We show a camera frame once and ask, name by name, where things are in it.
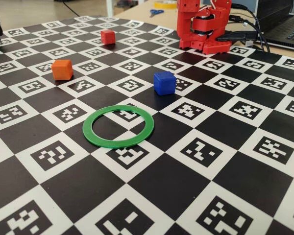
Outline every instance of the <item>scissors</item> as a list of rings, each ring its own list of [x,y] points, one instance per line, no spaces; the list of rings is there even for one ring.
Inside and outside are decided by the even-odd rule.
[[[150,17],[153,17],[154,15],[158,15],[160,13],[164,13],[165,11],[164,10],[150,10],[150,13],[151,13],[151,16]]]

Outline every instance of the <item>blue cube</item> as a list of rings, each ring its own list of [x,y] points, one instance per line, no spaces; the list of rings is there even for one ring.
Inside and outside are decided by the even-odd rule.
[[[176,78],[171,72],[156,72],[153,76],[153,87],[158,95],[174,94]]]

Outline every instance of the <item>tape roll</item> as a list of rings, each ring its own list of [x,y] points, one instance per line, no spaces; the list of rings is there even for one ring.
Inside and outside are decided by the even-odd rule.
[[[174,0],[156,1],[155,8],[174,9],[176,8],[176,1]]]

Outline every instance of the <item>green ring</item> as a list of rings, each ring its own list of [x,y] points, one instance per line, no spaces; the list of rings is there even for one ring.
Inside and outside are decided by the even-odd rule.
[[[113,112],[113,111],[120,111],[120,110],[131,111],[133,113],[139,114],[140,116],[144,118],[145,127],[141,131],[141,133],[139,133],[133,138],[129,138],[123,141],[106,140],[99,137],[98,135],[94,133],[93,124],[101,115],[104,115],[106,113]],[[136,145],[142,142],[143,140],[145,140],[152,133],[153,128],[154,128],[153,118],[145,110],[135,106],[130,106],[130,105],[114,105],[114,106],[108,106],[108,107],[99,109],[96,112],[90,114],[89,117],[86,118],[86,120],[84,121],[83,133],[85,138],[94,145],[105,147],[105,148],[125,148],[125,147]]]

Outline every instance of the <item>wooden table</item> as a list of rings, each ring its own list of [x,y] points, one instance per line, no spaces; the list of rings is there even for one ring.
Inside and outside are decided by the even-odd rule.
[[[164,9],[165,10],[164,13],[150,18],[150,10],[154,9],[155,1],[156,0],[148,0],[143,4],[137,5],[127,11],[117,14],[116,17],[121,19],[143,21],[145,23],[161,25],[161,26],[173,28],[176,30],[177,9]],[[244,13],[248,15],[248,12],[233,9],[231,11],[231,14],[235,14],[235,13]],[[243,27],[242,24],[229,24],[226,29],[232,30],[232,31],[238,31],[238,30],[247,30],[248,28],[249,26]],[[272,53],[286,55],[286,56],[294,58],[294,50],[289,50],[289,49],[284,49],[281,47],[274,47],[274,46],[270,46],[270,49]]]

